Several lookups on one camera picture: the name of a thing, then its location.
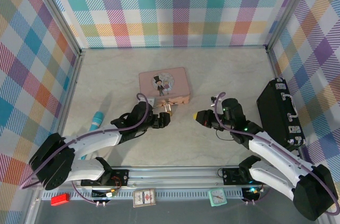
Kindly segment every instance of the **red eraser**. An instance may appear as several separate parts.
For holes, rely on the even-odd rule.
[[[70,201],[70,195],[67,193],[61,194],[59,196],[54,196],[51,198],[51,205],[52,206],[57,206],[60,204],[64,204]]]

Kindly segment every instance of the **black suitcase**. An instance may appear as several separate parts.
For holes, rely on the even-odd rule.
[[[289,151],[304,144],[305,137],[286,80],[271,80],[257,100],[262,127]]]

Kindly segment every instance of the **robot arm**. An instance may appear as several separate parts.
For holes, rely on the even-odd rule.
[[[244,181],[256,180],[276,189],[292,200],[297,210],[310,220],[316,220],[334,203],[314,175],[338,199],[330,171],[325,166],[313,166],[298,158],[274,141],[261,127],[246,120],[236,99],[225,99],[222,108],[223,114],[215,115],[212,110],[203,110],[194,118],[203,126],[220,131],[229,125],[232,128],[230,133],[238,144],[261,156],[250,156],[239,164]]]
[[[106,185],[113,173],[110,165],[101,157],[91,160],[81,160],[83,155],[108,146],[115,146],[136,138],[150,127],[164,128],[170,123],[168,113],[153,114],[152,106],[148,106],[145,120],[137,127],[146,113],[147,104],[144,101],[134,106],[131,113],[123,114],[111,121],[110,125],[83,135],[61,137],[58,133],[50,135],[29,161],[32,170],[41,168],[43,162],[50,161],[37,172],[37,177],[46,190],[54,189],[62,183],[72,180],[89,179]]]

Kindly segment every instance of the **plaid wallpaper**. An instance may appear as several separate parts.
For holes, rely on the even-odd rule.
[[[263,45],[286,1],[56,0],[84,48]]]
[[[340,192],[340,0],[300,1],[272,57],[299,111],[307,157],[330,169]]]
[[[0,224],[19,221],[17,187],[56,130],[75,58],[43,0],[0,0]]]

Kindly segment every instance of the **purple cable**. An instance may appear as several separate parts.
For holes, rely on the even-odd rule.
[[[214,106],[214,114],[215,114],[215,118],[217,119],[217,122],[219,123],[219,125],[224,128],[225,130],[228,130],[229,132],[233,132],[233,133],[237,133],[237,134],[241,134],[241,135],[248,135],[254,138],[257,138],[259,140],[261,140],[263,143],[271,143],[270,141],[268,141],[267,139],[258,136],[258,135],[253,135],[251,133],[247,133],[247,132],[243,132],[243,131],[237,131],[237,130],[233,130],[231,128],[226,127],[218,118],[217,115],[217,104],[220,98],[225,96],[225,92],[221,92],[215,101],[215,106]],[[289,154],[287,154],[284,150],[280,149],[278,146],[276,145],[271,145],[272,147],[274,147],[277,151],[279,151],[280,153],[282,153],[283,155],[286,156],[286,158],[290,159],[290,161],[293,161],[295,164],[301,166],[301,168],[308,172],[311,176],[313,176],[313,178],[315,178],[321,185],[322,187],[327,191],[327,193],[329,194],[329,196],[331,197],[331,199],[334,201],[335,206],[336,206],[336,211],[335,212],[325,212],[328,215],[331,216],[335,216],[335,215],[339,215],[340,213],[340,205],[336,199],[336,197],[333,195],[332,191],[328,188],[328,186],[317,176],[315,175],[313,172],[311,172],[307,167],[305,167],[303,164],[301,164],[300,162],[296,161],[293,157],[291,157]]]
[[[148,103],[148,98],[144,95],[144,94],[142,94],[142,93],[138,93],[137,94],[137,99],[138,100],[140,100],[140,98],[139,98],[139,96],[142,96],[144,99],[145,99],[145,101],[146,101],[146,103]],[[83,135],[81,135],[81,136],[79,136],[79,137],[77,137],[76,139],[73,139],[72,141],[70,141],[70,142],[68,142],[68,143],[66,143],[66,144],[64,144],[63,146],[61,146],[60,148],[58,148],[55,152],[53,152],[29,177],[27,177],[24,181],[23,181],[23,183],[20,185],[20,189],[25,189],[25,188],[29,188],[29,187],[32,187],[32,186],[34,186],[34,185],[36,185],[36,184],[38,184],[38,182],[36,182],[36,183],[33,183],[33,184],[29,184],[29,185],[27,185],[27,186],[25,186],[25,184],[28,182],[28,181],[30,181],[31,180],[31,178],[34,176],[34,175],[36,175],[44,166],[46,166],[47,165],[47,163],[51,160],[51,159],[53,159],[59,152],[61,152],[63,149],[65,149],[66,147],[68,147],[69,145],[71,145],[71,144],[73,144],[73,143],[77,143],[77,141],[80,141],[81,139],[83,139],[83,138],[85,138],[85,137],[87,137],[87,136],[90,136],[90,135],[95,135],[95,134],[99,134],[99,133],[105,133],[105,132],[118,132],[118,131],[126,131],[126,130],[132,130],[132,129],[134,129],[134,128],[136,128],[136,127],[138,127],[139,125],[141,125],[144,121],[145,121],[145,119],[147,118],[147,116],[148,116],[148,113],[149,113],[149,105],[146,105],[147,107],[146,107],[146,110],[145,110],[145,113],[144,113],[144,116],[143,116],[143,118],[138,122],[138,123],[136,123],[135,125],[133,125],[133,126],[131,126],[131,127],[125,127],[125,128],[111,128],[111,129],[109,129],[109,130],[100,130],[100,131],[94,131],[94,132],[90,132],[90,133],[86,133],[86,134],[83,134]]]

